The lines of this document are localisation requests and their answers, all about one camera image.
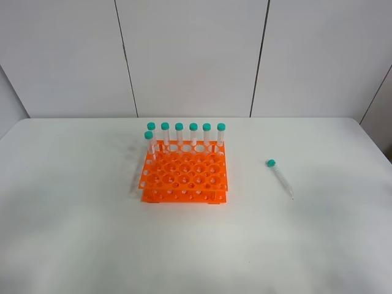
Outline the front-left rack test tube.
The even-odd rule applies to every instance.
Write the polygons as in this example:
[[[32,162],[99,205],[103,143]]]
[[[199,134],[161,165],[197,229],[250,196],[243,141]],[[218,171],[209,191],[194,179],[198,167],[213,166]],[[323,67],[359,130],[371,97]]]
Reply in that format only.
[[[156,152],[155,152],[155,145],[152,143],[152,133],[150,131],[145,132],[145,140],[148,144],[148,154],[152,158],[152,160],[156,160]]]

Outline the back row tube two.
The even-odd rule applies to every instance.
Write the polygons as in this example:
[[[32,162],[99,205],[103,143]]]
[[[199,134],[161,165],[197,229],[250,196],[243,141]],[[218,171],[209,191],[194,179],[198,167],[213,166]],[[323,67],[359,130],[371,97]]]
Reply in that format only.
[[[169,133],[169,128],[170,125],[167,122],[163,122],[161,124],[161,129],[162,129],[162,133],[163,133],[163,142],[165,146],[169,146],[170,145],[170,133]]]

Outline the back row tube one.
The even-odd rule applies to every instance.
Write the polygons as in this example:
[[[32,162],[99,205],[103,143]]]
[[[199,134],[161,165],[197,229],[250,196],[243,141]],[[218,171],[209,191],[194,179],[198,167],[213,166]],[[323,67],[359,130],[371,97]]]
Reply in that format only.
[[[156,138],[156,124],[154,122],[149,122],[147,123],[147,129],[150,131],[153,135],[152,137],[152,143],[155,145],[157,143],[157,138]]]

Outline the back row tube six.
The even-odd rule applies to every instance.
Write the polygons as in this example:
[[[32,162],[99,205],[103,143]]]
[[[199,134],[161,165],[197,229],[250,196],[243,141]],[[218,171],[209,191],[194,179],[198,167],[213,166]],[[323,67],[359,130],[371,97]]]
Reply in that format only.
[[[224,144],[224,133],[225,133],[225,124],[220,122],[217,125],[217,146],[222,146]]]

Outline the test tube with teal cap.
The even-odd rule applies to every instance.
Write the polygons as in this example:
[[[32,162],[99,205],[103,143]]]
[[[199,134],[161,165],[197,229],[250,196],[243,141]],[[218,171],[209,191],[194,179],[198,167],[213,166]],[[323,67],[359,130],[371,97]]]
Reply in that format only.
[[[272,171],[273,175],[279,181],[279,184],[281,185],[283,190],[285,190],[287,195],[293,200],[294,199],[293,188],[288,182],[287,178],[284,176],[284,174],[280,171],[276,161],[274,159],[268,159],[266,161],[266,166]]]

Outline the orange test tube rack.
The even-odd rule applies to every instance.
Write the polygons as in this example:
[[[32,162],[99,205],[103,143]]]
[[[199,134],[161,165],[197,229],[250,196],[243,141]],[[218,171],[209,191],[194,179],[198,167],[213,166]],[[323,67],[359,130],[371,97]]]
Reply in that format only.
[[[195,146],[171,140],[166,146],[159,140],[146,153],[138,188],[146,203],[226,203],[225,146],[216,141],[205,146],[202,140]]]

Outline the back row tube four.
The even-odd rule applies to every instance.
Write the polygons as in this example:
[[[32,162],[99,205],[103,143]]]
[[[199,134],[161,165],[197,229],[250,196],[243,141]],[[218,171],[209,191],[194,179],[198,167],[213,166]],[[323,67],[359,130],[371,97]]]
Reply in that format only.
[[[189,124],[189,129],[190,129],[190,143],[192,146],[197,145],[197,130],[198,130],[198,125],[197,123],[190,123]]]

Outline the back row tube five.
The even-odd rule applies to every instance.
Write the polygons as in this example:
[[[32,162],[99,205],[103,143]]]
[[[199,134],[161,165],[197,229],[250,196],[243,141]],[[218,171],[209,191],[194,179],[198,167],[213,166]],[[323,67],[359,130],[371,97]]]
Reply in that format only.
[[[210,123],[204,123],[203,124],[203,144],[205,147],[208,147],[210,145],[210,130],[211,130]]]

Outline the back row tube three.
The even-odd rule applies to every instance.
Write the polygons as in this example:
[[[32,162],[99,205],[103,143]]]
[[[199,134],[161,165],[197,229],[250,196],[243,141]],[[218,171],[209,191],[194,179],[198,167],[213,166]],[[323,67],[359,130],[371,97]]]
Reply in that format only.
[[[176,141],[178,146],[183,145],[183,123],[178,122],[175,124],[175,130],[176,130]]]

